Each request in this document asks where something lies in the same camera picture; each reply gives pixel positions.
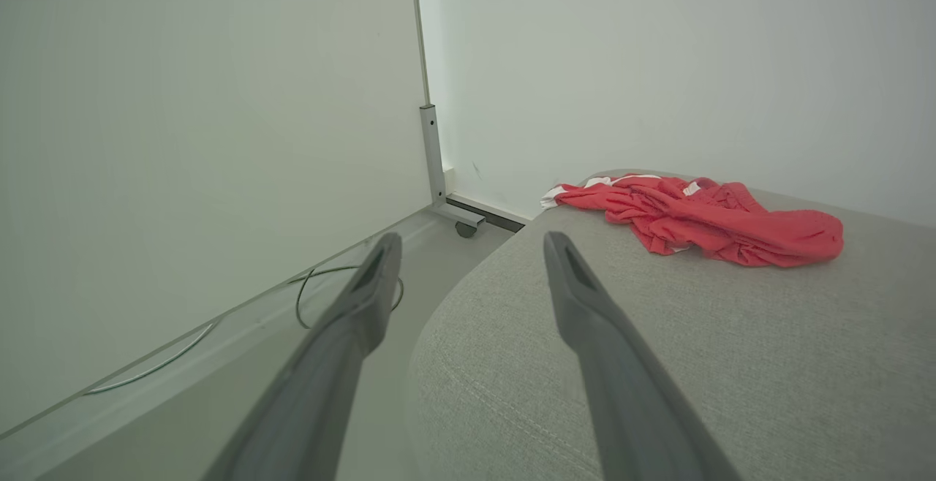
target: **gray fabric cushion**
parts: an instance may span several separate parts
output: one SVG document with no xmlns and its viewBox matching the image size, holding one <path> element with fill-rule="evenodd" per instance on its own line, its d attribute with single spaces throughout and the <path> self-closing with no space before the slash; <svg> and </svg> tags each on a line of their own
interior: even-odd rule
<svg viewBox="0 0 936 481">
<path fill-rule="evenodd" d="M 551 230 L 575 241 L 744 478 L 936 478 L 936 231 L 752 192 L 770 211 L 839 217 L 845 251 L 792 269 L 659 257 L 601 212 L 555 208 L 482 262 L 412 356 L 407 424 L 426 478 L 601 478 L 553 320 Z"/>
</svg>

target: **caster wheel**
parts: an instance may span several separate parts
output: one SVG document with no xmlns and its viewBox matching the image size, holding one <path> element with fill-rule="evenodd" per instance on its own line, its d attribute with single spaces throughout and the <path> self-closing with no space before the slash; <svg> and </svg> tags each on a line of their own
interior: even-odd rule
<svg viewBox="0 0 936 481">
<path fill-rule="evenodd" d="M 459 237 L 462 238 L 471 238 L 475 233 L 477 233 L 478 228 L 473 227 L 472 225 L 462 224 L 461 221 L 456 221 L 455 231 L 458 231 Z"/>
</svg>

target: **metal leg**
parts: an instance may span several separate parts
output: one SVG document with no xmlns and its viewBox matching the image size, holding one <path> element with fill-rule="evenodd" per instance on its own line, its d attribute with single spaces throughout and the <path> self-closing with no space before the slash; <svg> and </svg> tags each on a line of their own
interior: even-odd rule
<svg viewBox="0 0 936 481">
<path fill-rule="evenodd" d="M 422 137 L 426 145 L 426 164 L 429 166 L 429 187 L 432 191 L 431 211 L 455 220 L 455 231 L 462 238 L 471 238 L 484 222 L 484 216 L 445 203 L 445 174 L 442 171 L 442 151 L 439 148 L 439 124 L 435 105 L 419 108 L 422 119 Z"/>
</svg>

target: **red garment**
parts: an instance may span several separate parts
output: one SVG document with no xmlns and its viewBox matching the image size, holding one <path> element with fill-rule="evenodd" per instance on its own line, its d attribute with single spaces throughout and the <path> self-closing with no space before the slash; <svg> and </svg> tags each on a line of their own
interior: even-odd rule
<svg viewBox="0 0 936 481">
<path fill-rule="evenodd" d="M 768 212 L 745 185 L 708 178 L 593 178 L 585 187 L 559 185 L 542 204 L 605 209 L 608 221 L 632 224 L 646 250 L 656 254 L 695 244 L 705 257 L 749 267 L 831 260 L 843 246 L 838 218 L 819 211 Z"/>
</svg>

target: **white wall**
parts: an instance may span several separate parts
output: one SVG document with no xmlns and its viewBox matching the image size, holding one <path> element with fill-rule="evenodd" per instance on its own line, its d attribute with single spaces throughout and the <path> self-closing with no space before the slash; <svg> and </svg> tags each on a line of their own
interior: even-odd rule
<svg viewBox="0 0 936 481">
<path fill-rule="evenodd" d="M 431 203 L 412 0 L 0 0 L 0 435 Z"/>
<path fill-rule="evenodd" d="M 936 225 L 936 0 L 421 0 L 457 191 L 609 168 Z"/>
</svg>

